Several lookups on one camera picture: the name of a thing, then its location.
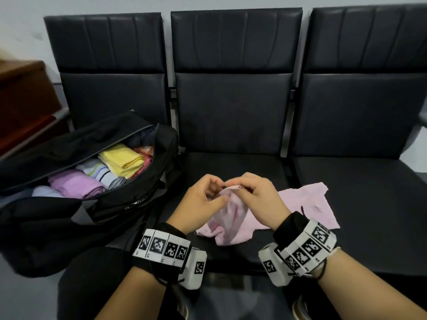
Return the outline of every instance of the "purple towel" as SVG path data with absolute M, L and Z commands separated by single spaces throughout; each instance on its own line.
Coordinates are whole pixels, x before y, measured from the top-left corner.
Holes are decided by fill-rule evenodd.
M 49 177 L 49 183 L 66 198 L 86 199 L 104 192 L 101 182 L 76 169 Z

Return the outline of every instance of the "black chair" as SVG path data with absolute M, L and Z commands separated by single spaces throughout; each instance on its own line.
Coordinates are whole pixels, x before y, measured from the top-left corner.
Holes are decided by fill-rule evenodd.
M 339 245 L 378 274 L 427 276 L 427 184 L 399 160 L 427 94 L 427 5 L 316 8 L 291 155 L 323 182 Z
M 44 20 L 76 128 L 129 110 L 170 124 L 160 13 Z
M 172 12 L 183 182 L 159 221 L 172 214 L 188 187 L 206 173 L 227 180 L 253 172 L 289 187 L 280 159 L 302 10 Z M 189 235 L 207 252 L 207 271 L 264 271 L 258 251 L 272 231 L 218 247 Z

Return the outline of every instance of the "chair seat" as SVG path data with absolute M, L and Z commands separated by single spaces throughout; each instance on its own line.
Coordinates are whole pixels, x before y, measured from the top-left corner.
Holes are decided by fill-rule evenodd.
M 223 181 L 252 172 L 269 178 L 278 191 L 289 187 L 280 157 L 252 154 L 215 154 L 185 153 L 180 155 L 183 165 L 183 176 L 171 189 L 168 200 L 158 222 L 166 221 L 173 213 L 187 189 L 203 175 L 212 174 Z M 191 244 L 207 252 L 206 271 L 250 274 L 264 271 L 258 258 L 258 251 L 266 244 L 273 242 L 273 231 L 256 230 L 251 240 L 238 245 L 219 247 L 214 238 L 188 235 Z
M 294 157 L 301 185 L 323 182 L 341 246 L 376 273 L 427 276 L 427 184 L 399 160 Z

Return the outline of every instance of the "chair backrest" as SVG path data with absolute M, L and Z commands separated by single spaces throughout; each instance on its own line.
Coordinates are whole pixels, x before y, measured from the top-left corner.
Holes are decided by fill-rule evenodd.
M 279 154 L 302 9 L 172 12 L 180 143 Z
M 170 124 L 160 13 L 44 20 L 76 128 L 129 110 Z
M 316 8 L 294 156 L 398 158 L 427 93 L 427 5 Z

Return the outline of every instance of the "left hand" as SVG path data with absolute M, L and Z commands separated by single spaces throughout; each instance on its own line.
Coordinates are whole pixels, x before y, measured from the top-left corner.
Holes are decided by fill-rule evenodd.
M 166 222 L 185 235 L 199 229 L 229 201 L 227 196 L 220 196 L 212 201 L 207 198 L 207 196 L 217 195 L 223 186 L 222 179 L 206 174 L 187 190 L 184 198 Z

